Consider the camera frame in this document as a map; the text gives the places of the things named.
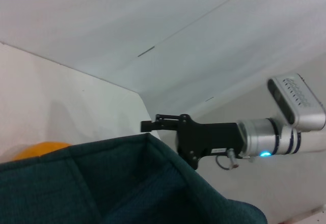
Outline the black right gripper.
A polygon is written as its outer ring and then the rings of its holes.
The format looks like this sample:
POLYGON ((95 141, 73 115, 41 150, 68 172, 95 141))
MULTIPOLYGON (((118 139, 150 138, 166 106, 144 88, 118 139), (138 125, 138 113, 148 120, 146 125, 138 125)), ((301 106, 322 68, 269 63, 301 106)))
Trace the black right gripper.
POLYGON ((227 156, 232 164, 241 159, 244 140, 237 123, 200 124, 186 114, 157 114, 153 122, 141 122, 141 132, 158 130, 177 131, 177 153, 195 170, 200 159, 206 156, 227 156))

